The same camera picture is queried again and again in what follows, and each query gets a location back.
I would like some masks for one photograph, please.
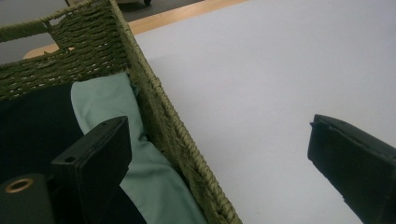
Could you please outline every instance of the light green fabric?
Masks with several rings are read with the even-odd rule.
[[[145,137],[129,84],[125,73],[73,84],[71,99],[81,130],[85,134],[102,121],[128,116],[133,159],[120,185],[144,219],[148,224],[206,223],[183,180]]]

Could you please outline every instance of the wicker basket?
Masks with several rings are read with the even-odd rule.
[[[0,101],[49,86],[129,70],[148,139],[173,164],[208,223],[242,223],[149,67],[114,0],[85,1],[0,28],[0,42],[49,33],[59,50],[0,65]]]

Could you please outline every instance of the dark fabric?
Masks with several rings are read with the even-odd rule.
[[[18,175],[50,174],[50,162],[83,136],[70,98],[71,84],[0,102],[0,183]],[[118,188],[103,224],[146,223]]]

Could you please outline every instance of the round hole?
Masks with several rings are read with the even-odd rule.
[[[17,192],[23,191],[24,189],[29,188],[33,184],[33,182],[34,182],[34,180],[30,179],[30,178],[16,180],[16,181],[10,183],[6,187],[6,192],[7,193],[17,193]]]
[[[76,158],[74,158],[74,157],[67,157],[66,159],[64,159],[65,162],[72,162],[75,160],[76,160]]]

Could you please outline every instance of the wood trim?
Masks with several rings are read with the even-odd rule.
[[[185,7],[176,8],[170,11],[149,16],[137,21],[129,22],[129,27],[134,35],[144,33],[177,21],[186,20],[191,17],[199,16],[207,12],[229,7],[247,0],[205,0]],[[56,44],[48,45],[42,48],[33,49],[27,52],[23,59],[33,58],[44,53],[51,53],[58,49]]]

